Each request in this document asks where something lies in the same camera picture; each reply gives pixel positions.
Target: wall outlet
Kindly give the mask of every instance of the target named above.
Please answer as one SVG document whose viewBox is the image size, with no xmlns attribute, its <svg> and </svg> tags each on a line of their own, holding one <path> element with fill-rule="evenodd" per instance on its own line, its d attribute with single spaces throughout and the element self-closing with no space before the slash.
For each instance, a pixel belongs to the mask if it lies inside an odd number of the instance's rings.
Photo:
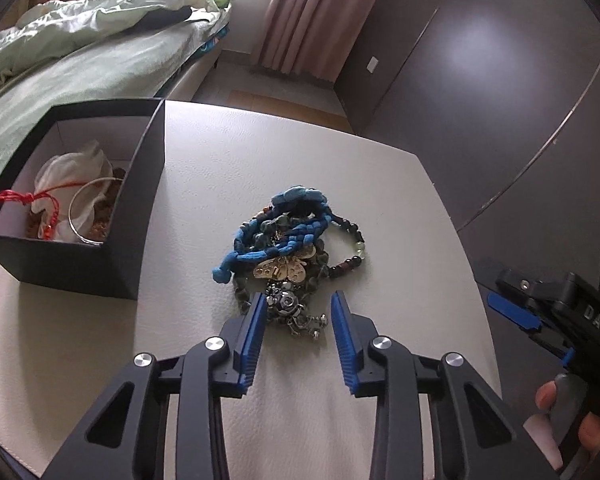
<svg viewBox="0 0 600 480">
<path fill-rule="evenodd" d="M 378 60 L 374 56 L 371 56 L 371 60 L 369 60 L 366 69 L 369 70 L 369 72 L 373 73 L 376 69 L 376 66 L 378 66 Z"/>
</svg>

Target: silver bangle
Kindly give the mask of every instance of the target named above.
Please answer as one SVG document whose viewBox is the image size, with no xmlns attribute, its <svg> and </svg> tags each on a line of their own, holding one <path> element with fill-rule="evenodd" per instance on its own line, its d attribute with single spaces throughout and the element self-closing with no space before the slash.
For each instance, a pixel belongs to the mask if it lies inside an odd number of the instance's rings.
<svg viewBox="0 0 600 480">
<path fill-rule="evenodd" d="M 104 243 L 104 242 L 98 242 L 96 240 L 91 240 L 89 238 L 85 238 L 78 232 L 78 229 L 75 228 L 74 221 L 71 220 L 71 211 L 72 211 L 72 208 L 74 207 L 75 197 L 80 195 L 80 193 L 83 192 L 85 189 L 87 189 L 89 186 L 93 186 L 93 184 L 97 184 L 99 182 L 112 182 L 112 181 L 122 182 L 123 180 L 124 180 L 123 178 L 118 178 L 116 176 L 103 176 L 100 178 L 96 178 L 96 179 L 92 180 L 91 182 L 87 182 L 84 186 L 82 186 L 78 191 L 75 192 L 74 197 L 71 199 L 71 202 L 69 202 L 69 211 L 67 212 L 66 219 L 69 221 L 69 227 L 71 228 L 71 231 L 73 231 L 74 234 L 78 238 L 80 238 L 81 242 L 88 244 L 88 245 L 96 245 L 96 246 L 100 246 Z"/>
</svg>

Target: white leather table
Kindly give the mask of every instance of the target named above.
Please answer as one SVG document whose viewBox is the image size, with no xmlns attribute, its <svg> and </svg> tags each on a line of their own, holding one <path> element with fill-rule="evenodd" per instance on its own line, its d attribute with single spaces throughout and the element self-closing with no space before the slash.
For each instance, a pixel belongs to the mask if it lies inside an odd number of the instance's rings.
<svg viewBox="0 0 600 480">
<path fill-rule="evenodd" d="M 323 191 L 366 239 L 363 266 L 321 286 L 314 312 L 328 313 L 330 294 L 341 288 L 380 333 L 426 356 L 461 352 L 499 393 L 471 269 L 416 156 L 230 108 L 168 102 L 166 117 L 166 166 L 137 303 L 21 284 L 0 266 L 0 443 L 21 462 L 41 474 L 137 352 L 182 354 L 237 313 L 231 285 L 215 283 L 211 269 L 241 222 L 297 184 Z M 338 229 L 324 239 L 331 261 L 352 255 Z M 368 478 L 375 400 L 349 395 L 330 328 L 318 343 L 269 328 L 253 387 L 223 401 L 223 412 L 235 480 Z M 424 433 L 431 475 L 430 428 Z"/>
</svg>

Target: pile of jewelry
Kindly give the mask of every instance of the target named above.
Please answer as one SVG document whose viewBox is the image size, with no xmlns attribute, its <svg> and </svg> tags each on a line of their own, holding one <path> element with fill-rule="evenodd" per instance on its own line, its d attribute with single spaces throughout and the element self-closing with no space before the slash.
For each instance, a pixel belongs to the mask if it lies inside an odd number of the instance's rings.
<svg viewBox="0 0 600 480">
<path fill-rule="evenodd" d="M 330 224 L 349 232 L 356 254 L 330 267 L 320 238 Z M 320 282 L 333 280 L 359 267 L 365 259 L 365 240 L 356 224 L 334 215 L 317 189 L 295 186 L 271 199 L 271 205 L 244 222 L 234 238 L 234 250 L 213 270 L 213 279 L 229 283 L 242 313 L 251 307 L 247 276 L 268 280 L 269 320 L 286 324 L 293 335 L 307 333 L 317 340 L 328 323 L 325 314 L 312 316 L 311 295 Z"/>
</svg>

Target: open box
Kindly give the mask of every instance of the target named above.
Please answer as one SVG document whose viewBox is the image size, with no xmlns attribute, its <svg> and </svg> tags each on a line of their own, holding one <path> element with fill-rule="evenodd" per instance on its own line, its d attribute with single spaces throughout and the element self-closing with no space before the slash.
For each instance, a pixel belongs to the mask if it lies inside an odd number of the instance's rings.
<svg viewBox="0 0 600 480">
<path fill-rule="evenodd" d="M 95 139 L 126 175 L 100 246 L 25 238 L 28 206 L 0 203 L 0 264 L 21 282 L 136 300 L 144 240 L 164 168 L 164 101 L 117 99 L 52 107 L 0 174 L 0 192 L 33 192 L 54 155 Z"/>
</svg>

